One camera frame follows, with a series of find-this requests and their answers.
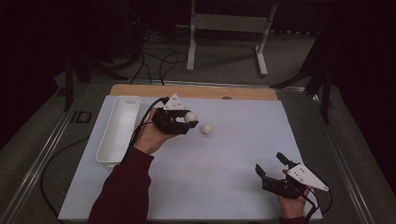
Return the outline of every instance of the white metal stand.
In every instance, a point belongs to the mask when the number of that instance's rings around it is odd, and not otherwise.
[[[195,12],[195,0],[191,0],[191,35],[190,47],[187,60],[187,71],[194,70],[195,47],[194,39],[196,29],[221,30],[221,31],[239,31],[262,34],[262,42],[256,46],[257,62],[260,68],[260,74],[267,76],[267,68],[265,66],[262,51],[265,42],[270,33],[272,21],[276,12],[277,5],[272,5],[267,18],[258,17],[242,17],[227,15],[200,14]]]

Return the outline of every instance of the dark background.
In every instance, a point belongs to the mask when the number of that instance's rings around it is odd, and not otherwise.
[[[0,104],[3,147],[57,91],[54,77],[70,51],[96,61],[139,53],[149,26],[176,38],[176,24],[190,23],[190,1],[17,0],[0,4]],[[396,159],[396,10],[391,1],[285,1],[273,30],[281,35],[332,34],[340,37],[332,63],[332,84],[357,121],[393,189]],[[197,11],[265,16],[267,2],[197,1]],[[332,13],[337,11],[337,20]],[[334,38],[319,35],[304,67],[328,60]]]

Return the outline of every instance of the black cable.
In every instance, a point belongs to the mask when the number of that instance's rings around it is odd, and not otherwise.
[[[142,56],[143,62],[140,64],[140,67],[137,70],[137,72],[134,73],[134,76],[131,78],[131,81],[129,81],[129,84],[132,84],[134,82],[134,79],[137,77],[137,75],[139,75],[140,71],[142,70],[143,66],[145,65],[145,57],[144,57],[144,55],[141,54],[140,56]]]
[[[137,62],[137,60],[131,60],[128,59],[126,63],[120,63],[116,65],[105,65],[106,68],[111,69],[113,71],[122,71],[127,69],[128,67],[134,65]]]
[[[155,55],[153,55],[153,54],[151,54],[151,53],[146,52],[145,50],[143,50],[143,53],[147,54],[148,56],[151,56],[151,57],[154,58],[154,59],[157,59],[157,60],[161,61],[160,69],[159,69],[159,78],[160,78],[161,83],[162,83],[163,85],[165,85],[163,79],[164,79],[164,77],[166,76],[166,74],[168,74],[178,63],[184,63],[184,62],[186,62],[188,57],[187,57],[187,54],[179,53],[179,52],[177,52],[177,51],[175,51],[175,50],[173,50],[173,49],[157,49],[157,50],[170,50],[171,53],[167,54],[164,58],[157,57],[157,56],[155,56]],[[184,59],[183,59],[183,60],[179,60],[179,55],[180,55],[180,54],[184,56]],[[177,56],[177,59],[176,59],[175,61],[167,61],[167,58],[169,58],[169,57],[172,56],[172,55],[176,55],[176,56]],[[172,64],[172,65],[171,65],[170,68],[168,68],[168,69],[162,74],[163,65],[164,65],[165,63],[170,63],[170,64]]]
[[[146,67],[146,70],[148,71],[148,80],[149,80],[148,84],[151,85],[152,84],[152,76],[149,71],[151,68],[149,67],[149,65],[147,63],[145,63],[145,67]]]
[[[102,65],[101,63],[96,62],[83,54],[80,54],[80,57],[82,59],[84,59],[88,64],[90,64],[92,67],[103,71],[109,77],[113,77],[114,79],[120,79],[120,80],[128,79],[127,77],[120,76],[119,74],[111,71],[111,69],[107,68],[106,66]]]
[[[80,144],[82,142],[87,141],[88,139],[89,139],[89,137],[86,137],[86,138],[83,138],[81,140],[78,140],[77,142],[75,142],[73,144],[70,144],[67,147],[64,147],[64,148],[60,149],[58,152],[56,152],[54,155],[52,155],[49,158],[46,166],[44,166],[43,172],[41,173],[41,176],[40,176],[40,191],[41,191],[41,194],[43,196],[43,199],[46,202],[46,204],[49,207],[49,209],[51,210],[52,214],[55,215],[55,217],[59,221],[59,223],[62,223],[62,224],[64,224],[64,222],[58,219],[58,212],[52,206],[52,204],[50,203],[50,200],[48,199],[48,197],[46,195],[46,192],[44,191],[44,174],[46,173],[46,171],[47,171],[50,163],[52,162],[52,160],[55,159],[59,154],[61,154],[65,150],[69,149],[70,147],[76,146],[76,145],[78,145],[78,144]]]
[[[306,223],[306,224],[309,223],[309,220],[311,219],[312,215],[314,215],[314,213],[316,213],[316,212],[318,211],[318,209],[319,209],[319,200],[318,200],[317,195],[314,193],[314,191],[312,191],[312,189],[309,189],[309,191],[311,191],[312,194],[313,194],[313,195],[315,196],[315,198],[317,199],[318,206],[316,206],[316,205],[314,204],[314,202],[312,202],[310,199],[308,199],[308,197],[306,197],[305,195],[302,195],[303,198],[305,198],[305,199],[306,199],[309,203],[311,203],[311,205],[312,205],[312,208],[309,210],[308,214],[306,214],[306,216],[305,216],[305,223]]]
[[[323,182],[324,185],[329,186],[329,185],[326,183],[326,181],[325,181],[320,175],[318,175],[318,173],[316,173],[315,171],[313,171],[313,170],[311,170],[311,169],[309,169],[309,170],[310,170],[321,182]],[[324,211],[322,211],[322,214],[326,214],[326,213],[332,208],[332,191],[331,191],[330,188],[329,188],[328,192],[329,192],[329,194],[330,194],[330,202],[329,202],[328,207],[327,207]]]
[[[129,154],[129,151],[131,149],[131,147],[134,146],[134,144],[136,143],[137,137],[140,134],[140,131],[142,130],[142,126],[145,125],[145,120],[147,118],[147,116],[149,115],[149,112],[151,111],[151,109],[158,104],[159,102],[163,102],[163,104],[166,104],[166,102],[169,100],[169,97],[163,97],[163,98],[159,98],[156,101],[154,101],[154,103],[152,103],[149,107],[148,110],[146,111],[145,115],[143,116],[143,118],[140,120],[139,125],[137,125],[137,127],[134,129],[134,132],[132,133],[131,136],[131,141],[129,142],[129,146],[128,149],[125,152],[124,157],[121,160],[121,163],[124,162],[125,158],[127,157],[127,155]]]

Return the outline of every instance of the ping pong ball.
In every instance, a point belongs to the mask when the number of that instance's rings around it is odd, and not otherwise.
[[[212,126],[205,124],[201,127],[201,132],[204,134],[210,134],[212,132]]]
[[[187,114],[184,116],[184,121],[186,123],[189,123],[190,121],[196,121],[196,120],[197,120],[197,115],[191,111],[187,112]]]

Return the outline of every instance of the white plastic tray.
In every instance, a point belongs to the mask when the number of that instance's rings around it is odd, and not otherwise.
[[[96,154],[96,159],[106,167],[114,167],[125,155],[135,129],[140,102],[138,96],[116,98]]]

